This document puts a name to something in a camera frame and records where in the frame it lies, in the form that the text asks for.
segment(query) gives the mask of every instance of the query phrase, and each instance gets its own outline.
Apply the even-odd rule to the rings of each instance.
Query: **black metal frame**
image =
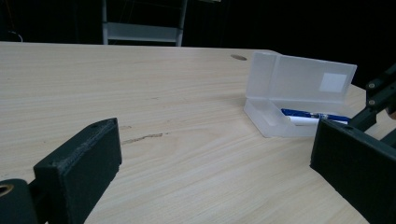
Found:
[[[396,107],[396,64],[366,86],[366,107],[348,125],[321,119],[311,167],[370,223],[396,223],[396,129],[381,140],[364,133],[376,114]]]

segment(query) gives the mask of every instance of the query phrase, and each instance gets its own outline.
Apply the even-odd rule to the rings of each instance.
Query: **plastic box lid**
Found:
[[[281,108],[353,117],[344,101],[357,65],[276,53],[253,53],[245,112],[266,137],[314,136],[318,125],[295,125]]]

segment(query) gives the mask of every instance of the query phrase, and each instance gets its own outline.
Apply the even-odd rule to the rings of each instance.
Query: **dark stain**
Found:
[[[120,126],[119,129],[120,130],[126,130],[126,129],[131,129],[132,126]]]
[[[240,61],[247,61],[248,60],[244,56],[237,55],[237,54],[232,54],[231,57],[235,58],[236,60],[240,60]]]
[[[162,137],[162,136],[163,136],[162,133],[149,134],[149,135],[146,135],[146,136],[143,136],[143,137],[139,137],[139,138],[123,141],[123,142],[121,142],[121,144],[122,145],[126,145],[126,144],[131,144],[131,143],[134,143],[134,142],[138,142],[138,141],[144,140],[145,138]]]

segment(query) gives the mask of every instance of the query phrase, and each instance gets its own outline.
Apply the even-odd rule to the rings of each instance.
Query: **wood grain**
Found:
[[[86,223],[365,223],[309,167],[312,137],[264,138],[244,113],[253,51],[0,43],[0,179],[32,181],[118,118],[123,164]],[[391,128],[381,114],[369,133]]]

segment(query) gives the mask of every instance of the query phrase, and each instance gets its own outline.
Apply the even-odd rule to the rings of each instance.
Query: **scratch mark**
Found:
[[[129,125],[128,126],[120,126],[119,127],[120,130],[127,130],[127,129],[131,129],[131,128],[132,128],[132,126],[129,126]]]
[[[146,136],[143,136],[143,137],[139,137],[139,138],[135,138],[135,139],[130,139],[130,140],[123,141],[123,142],[121,142],[121,144],[122,144],[122,145],[131,144],[131,143],[134,143],[134,142],[141,141],[141,140],[143,140],[143,139],[145,139],[145,138],[162,137],[162,136],[163,136],[162,133],[149,134],[149,135],[146,135]]]

